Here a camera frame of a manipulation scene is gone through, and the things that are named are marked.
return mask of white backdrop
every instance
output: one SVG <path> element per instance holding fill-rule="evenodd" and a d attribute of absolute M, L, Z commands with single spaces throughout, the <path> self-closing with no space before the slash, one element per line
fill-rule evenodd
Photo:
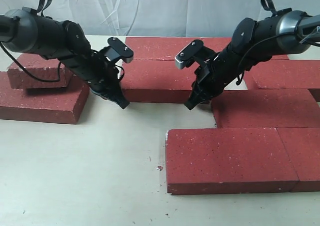
<path fill-rule="evenodd" d="M 320 14 L 319 0 L 273 0 Z M 39 0 L 0 0 L 0 14 Z M 260 0 L 53 0 L 45 11 L 55 20 L 80 23 L 87 35 L 228 37 L 245 17 L 263 19 Z"/>

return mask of red brick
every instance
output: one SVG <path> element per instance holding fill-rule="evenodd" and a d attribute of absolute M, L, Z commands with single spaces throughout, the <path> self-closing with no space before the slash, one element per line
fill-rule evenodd
<path fill-rule="evenodd" d="M 218 128 L 320 127 L 320 107 L 307 89 L 224 91 L 211 107 Z"/>
<path fill-rule="evenodd" d="M 59 61 L 56 59 L 45 60 L 38 55 L 21 54 L 18 62 L 22 64 L 31 74 L 45 80 L 56 80 L 58 78 L 57 70 Z M 40 82 L 29 77 L 15 63 L 12 63 L 7 70 L 10 85 L 15 89 L 30 88 L 60 88 L 66 87 L 73 73 L 64 65 L 60 67 L 59 82 Z"/>
<path fill-rule="evenodd" d="M 231 37 L 201 38 L 204 45 L 215 52 L 222 51 L 231 41 Z M 289 60 L 287 55 L 273 56 L 272 60 Z"/>
<path fill-rule="evenodd" d="M 275 128 L 170 130 L 166 177 L 172 194 L 287 192 L 298 182 Z"/>
<path fill-rule="evenodd" d="M 279 128 L 299 182 L 292 192 L 320 191 L 320 128 Z"/>
<path fill-rule="evenodd" d="M 0 72 L 0 119 L 76 124 L 89 87 L 73 76 L 66 88 L 12 89 Z"/>
<path fill-rule="evenodd" d="M 195 68 L 179 70 L 173 61 L 135 61 L 124 65 L 121 81 L 130 102 L 184 103 L 196 79 Z"/>
<path fill-rule="evenodd" d="M 309 89 L 320 101 L 320 61 L 279 60 L 260 63 L 245 73 L 248 89 Z"/>
<path fill-rule="evenodd" d="M 200 38 L 127 37 L 125 44 L 134 51 L 135 60 L 173 61 L 190 42 Z"/>

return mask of table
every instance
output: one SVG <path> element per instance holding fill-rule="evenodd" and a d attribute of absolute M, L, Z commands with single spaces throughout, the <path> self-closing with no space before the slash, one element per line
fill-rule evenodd
<path fill-rule="evenodd" d="M 97 50 L 108 37 L 87 38 Z M 5 71 L 11 60 L 3 52 L 0 59 Z M 320 192 L 167 194 L 167 130 L 213 127 L 207 105 L 123 110 L 92 94 L 79 125 L 0 120 L 0 225 L 319 225 Z"/>

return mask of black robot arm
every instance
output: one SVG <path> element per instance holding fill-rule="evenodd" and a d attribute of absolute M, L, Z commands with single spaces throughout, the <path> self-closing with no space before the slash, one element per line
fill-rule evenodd
<path fill-rule="evenodd" d="M 128 106 L 120 87 L 116 62 L 130 63 L 133 51 L 118 38 L 109 38 L 109 46 L 100 51 L 91 49 L 89 41 L 79 24 L 71 21 L 58 22 L 43 15 L 51 0 L 44 7 L 40 0 L 38 10 L 22 8 L 11 10 L 0 16 L 0 46 L 29 76 L 43 82 L 54 82 L 36 78 L 20 65 L 8 52 L 37 54 L 46 60 L 58 59 L 75 75 L 83 79 L 91 91 L 104 99 Z"/>
<path fill-rule="evenodd" d="M 272 16 L 262 21 L 245 18 L 239 23 L 231 42 L 221 51 L 204 46 L 203 41 L 194 40 L 175 57 L 179 69 L 199 64 L 195 70 L 196 80 L 192 92 L 185 102 L 190 110 L 199 103 L 220 95 L 225 87 L 245 71 L 275 55 L 300 54 L 311 45 L 319 46 L 320 15 L 309 16 L 306 12 L 291 8 L 276 11 L 272 0 L 261 0 Z"/>

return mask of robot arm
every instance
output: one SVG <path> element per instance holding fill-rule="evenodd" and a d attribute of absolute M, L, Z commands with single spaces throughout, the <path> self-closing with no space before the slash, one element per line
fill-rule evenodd
<path fill-rule="evenodd" d="M 176 55 L 175 64 L 179 69 L 190 67 L 194 62 L 199 64 L 192 92 L 185 102 L 188 109 L 220 95 L 236 78 L 239 85 L 245 71 L 272 56 L 300 54 L 311 45 L 319 46 L 320 15 L 312 17 L 291 8 L 276 11 L 272 0 L 261 0 L 261 5 L 271 11 L 272 16 L 259 22 L 245 18 L 221 52 L 205 47 L 201 40 L 194 40 Z"/>
<path fill-rule="evenodd" d="M 91 49 L 79 24 L 71 21 L 57 22 L 43 16 L 49 6 L 48 0 L 40 0 L 38 10 L 22 8 L 11 10 L 0 16 L 0 46 L 16 64 L 20 65 L 7 51 L 37 54 L 46 60 L 58 59 L 75 75 L 83 79 L 91 91 L 104 99 L 125 108 L 129 102 L 124 97 L 116 62 L 122 59 L 130 63 L 133 51 L 118 38 L 109 38 L 108 47 L 100 51 Z M 52 82 L 34 77 L 25 68 L 22 69 L 34 79 Z"/>

